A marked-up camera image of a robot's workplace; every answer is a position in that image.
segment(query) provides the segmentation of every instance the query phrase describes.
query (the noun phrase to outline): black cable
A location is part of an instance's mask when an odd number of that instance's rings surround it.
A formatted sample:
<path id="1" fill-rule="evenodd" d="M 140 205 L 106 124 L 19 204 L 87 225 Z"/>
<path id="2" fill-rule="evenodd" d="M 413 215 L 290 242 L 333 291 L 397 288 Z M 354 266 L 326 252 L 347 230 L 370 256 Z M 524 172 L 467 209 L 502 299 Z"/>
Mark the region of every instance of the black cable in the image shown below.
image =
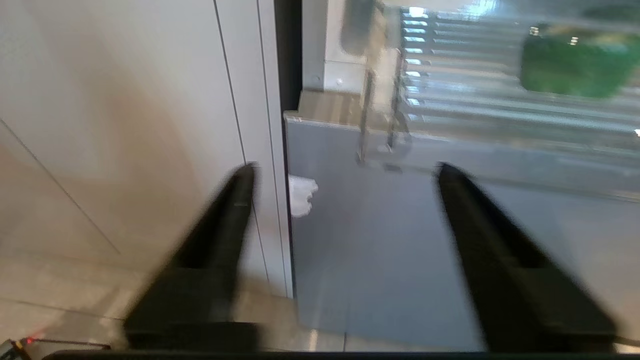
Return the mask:
<path id="1" fill-rule="evenodd" d="M 39 338 L 27 338 L 26 343 L 53 343 L 53 344 L 69 344 L 69 345 L 87 345 L 92 347 L 100 347 L 103 350 L 111 350 L 111 345 L 102 343 L 90 343 L 88 341 L 70 341 L 70 340 L 52 340 L 52 339 L 39 339 Z"/>

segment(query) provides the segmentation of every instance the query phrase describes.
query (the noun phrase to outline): white cloth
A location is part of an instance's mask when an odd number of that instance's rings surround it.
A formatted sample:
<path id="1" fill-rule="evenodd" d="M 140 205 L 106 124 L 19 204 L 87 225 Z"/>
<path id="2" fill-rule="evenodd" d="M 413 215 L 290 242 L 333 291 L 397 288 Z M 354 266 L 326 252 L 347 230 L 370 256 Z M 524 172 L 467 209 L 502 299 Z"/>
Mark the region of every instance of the white cloth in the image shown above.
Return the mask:
<path id="1" fill-rule="evenodd" d="M 313 179 L 289 175 L 289 207 L 291 216 L 303 217 L 311 211 L 311 196 L 318 190 L 318 184 Z"/>

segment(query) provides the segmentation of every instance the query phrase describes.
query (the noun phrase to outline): gray panel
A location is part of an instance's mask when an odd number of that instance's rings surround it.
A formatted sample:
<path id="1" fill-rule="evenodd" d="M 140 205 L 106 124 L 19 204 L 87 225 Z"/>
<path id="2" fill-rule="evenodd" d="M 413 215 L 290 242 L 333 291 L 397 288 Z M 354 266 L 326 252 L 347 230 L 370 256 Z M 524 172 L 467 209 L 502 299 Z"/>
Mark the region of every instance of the gray panel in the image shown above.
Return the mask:
<path id="1" fill-rule="evenodd" d="M 319 187 L 311 213 L 292 221 L 300 321 L 481 350 L 433 179 L 359 167 L 357 138 L 348 129 L 288 124 L 289 171 Z"/>
<path id="2" fill-rule="evenodd" d="M 358 132 L 289 122 L 289 170 L 319 190 L 292 221 L 300 321 L 452 350 L 482 348 L 448 225 L 426 174 L 355 163 Z M 441 153 L 454 164 L 465 153 Z M 481 164 L 500 175 L 499 164 Z M 481 183 L 562 268 L 640 337 L 640 206 Z"/>

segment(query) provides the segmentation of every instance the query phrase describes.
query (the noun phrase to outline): green bag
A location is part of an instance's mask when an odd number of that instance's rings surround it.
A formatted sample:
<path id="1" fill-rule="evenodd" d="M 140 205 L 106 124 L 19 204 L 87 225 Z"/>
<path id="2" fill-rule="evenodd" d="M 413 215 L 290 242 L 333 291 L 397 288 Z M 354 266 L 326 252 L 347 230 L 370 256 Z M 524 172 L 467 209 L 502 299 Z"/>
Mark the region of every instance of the green bag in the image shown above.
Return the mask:
<path id="1" fill-rule="evenodd" d="M 584 17 L 640 24 L 640 7 L 605 6 Z M 539 24 L 524 42 L 520 83 L 535 92 L 606 98 L 627 82 L 639 62 L 636 33 Z"/>

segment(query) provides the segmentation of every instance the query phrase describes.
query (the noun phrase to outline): gray floor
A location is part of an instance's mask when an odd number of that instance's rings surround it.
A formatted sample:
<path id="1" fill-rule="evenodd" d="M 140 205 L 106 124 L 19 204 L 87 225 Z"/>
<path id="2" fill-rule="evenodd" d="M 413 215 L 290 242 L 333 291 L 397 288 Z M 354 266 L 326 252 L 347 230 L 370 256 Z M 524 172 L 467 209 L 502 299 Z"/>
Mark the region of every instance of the gray floor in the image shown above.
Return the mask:
<path id="1" fill-rule="evenodd" d="M 0 340 L 35 336 L 123 346 L 122 318 L 146 283 L 132 270 L 75 259 L 3 250 L 0 253 Z M 242 285 L 235 319 L 263 328 L 265 351 L 430 351 L 432 349 L 298 325 L 292 299 L 274 297 Z M 35 344 L 34 360 L 65 345 Z M 637 349 L 620 348 L 624 352 Z"/>

